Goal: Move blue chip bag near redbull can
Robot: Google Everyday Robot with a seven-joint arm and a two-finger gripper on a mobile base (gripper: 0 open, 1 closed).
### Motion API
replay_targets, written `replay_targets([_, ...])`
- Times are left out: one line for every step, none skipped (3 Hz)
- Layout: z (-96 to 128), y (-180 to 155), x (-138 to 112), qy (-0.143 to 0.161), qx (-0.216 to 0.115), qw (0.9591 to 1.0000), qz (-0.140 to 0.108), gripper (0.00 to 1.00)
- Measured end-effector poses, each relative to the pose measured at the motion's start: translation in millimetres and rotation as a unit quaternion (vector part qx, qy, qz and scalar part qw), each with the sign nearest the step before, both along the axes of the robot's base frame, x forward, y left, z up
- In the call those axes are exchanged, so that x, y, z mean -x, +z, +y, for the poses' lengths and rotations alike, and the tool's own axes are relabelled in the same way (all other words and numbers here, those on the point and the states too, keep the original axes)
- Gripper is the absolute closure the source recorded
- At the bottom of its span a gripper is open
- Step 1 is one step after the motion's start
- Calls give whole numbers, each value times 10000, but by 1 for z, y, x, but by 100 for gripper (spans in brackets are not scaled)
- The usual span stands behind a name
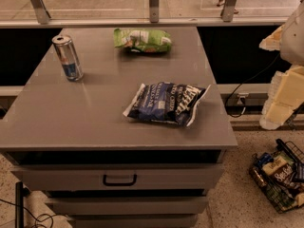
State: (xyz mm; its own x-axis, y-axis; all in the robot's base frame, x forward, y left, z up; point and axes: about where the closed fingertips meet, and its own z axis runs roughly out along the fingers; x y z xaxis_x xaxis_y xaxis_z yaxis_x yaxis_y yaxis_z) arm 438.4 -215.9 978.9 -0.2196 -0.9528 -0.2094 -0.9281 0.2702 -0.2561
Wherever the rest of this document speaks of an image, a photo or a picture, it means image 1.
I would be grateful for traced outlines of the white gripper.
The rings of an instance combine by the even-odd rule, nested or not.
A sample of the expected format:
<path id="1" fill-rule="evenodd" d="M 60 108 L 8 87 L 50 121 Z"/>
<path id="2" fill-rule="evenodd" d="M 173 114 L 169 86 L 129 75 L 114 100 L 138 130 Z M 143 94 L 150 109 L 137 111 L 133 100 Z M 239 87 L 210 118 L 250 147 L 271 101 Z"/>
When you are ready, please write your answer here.
<path id="1" fill-rule="evenodd" d="M 264 38 L 259 47 L 280 50 L 281 58 L 293 64 L 287 71 L 275 73 L 262 109 L 260 126 L 275 130 L 304 103 L 304 2 L 299 4 L 284 27 L 280 26 Z"/>

